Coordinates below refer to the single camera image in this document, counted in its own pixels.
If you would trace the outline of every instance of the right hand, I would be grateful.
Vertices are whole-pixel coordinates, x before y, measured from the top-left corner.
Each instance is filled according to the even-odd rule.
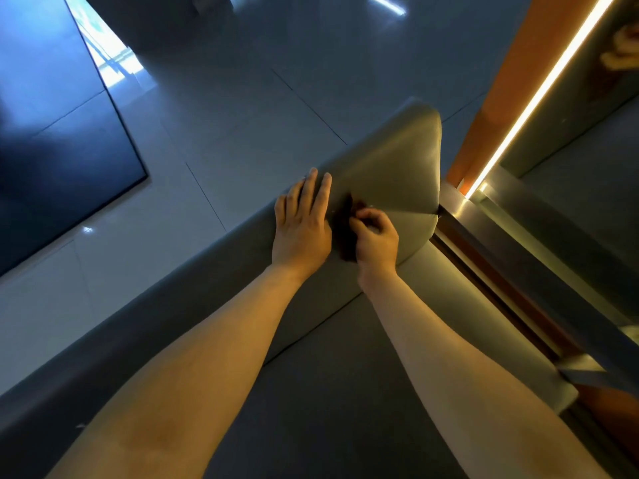
[[[399,236],[388,215],[377,208],[362,208],[355,216],[349,224],[357,235],[357,282],[365,291],[373,281],[397,274]],[[366,227],[362,219],[372,220],[377,232]]]

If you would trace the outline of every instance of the gray tile floor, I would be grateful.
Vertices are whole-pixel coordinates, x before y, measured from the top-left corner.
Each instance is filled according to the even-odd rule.
[[[411,95],[445,174],[531,0],[232,1],[109,88],[150,178],[0,278],[0,393]]]

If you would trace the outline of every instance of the finger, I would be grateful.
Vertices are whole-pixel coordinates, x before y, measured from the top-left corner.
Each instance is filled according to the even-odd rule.
[[[366,225],[363,224],[362,220],[354,217],[350,217],[348,219],[348,225],[350,225],[351,230],[355,232],[357,238],[363,237],[366,233],[370,232],[370,230],[366,228]]]
[[[393,223],[390,221],[390,218],[388,218],[388,215],[386,215],[382,210],[377,208],[362,208],[355,212],[355,216],[357,218],[371,219],[372,223],[374,223],[381,233],[395,232]]]
[[[328,208],[328,198],[330,197],[330,185],[333,183],[333,177],[330,173],[324,173],[321,179],[318,195],[315,197],[315,203],[311,210],[311,215],[322,221],[326,218],[326,209]]]
[[[295,183],[291,190],[289,190],[288,195],[286,195],[286,219],[292,219],[295,217],[297,213],[297,204],[300,199],[300,190],[302,189],[302,185],[304,184],[304,179],[299,180]]]
[[[300,206],[297,209],[297,215],[306,217],[311,213],[311,204],[313,203],[313,192],[315,191],[315,180],[318,177],[317,168],[311,168],[306,181],[304,182],[304,188],[302,190],[302,197],[300,198]]]
[[[280,195],[276,200],[276,224],[281,227],[286,222],[286,195]]]

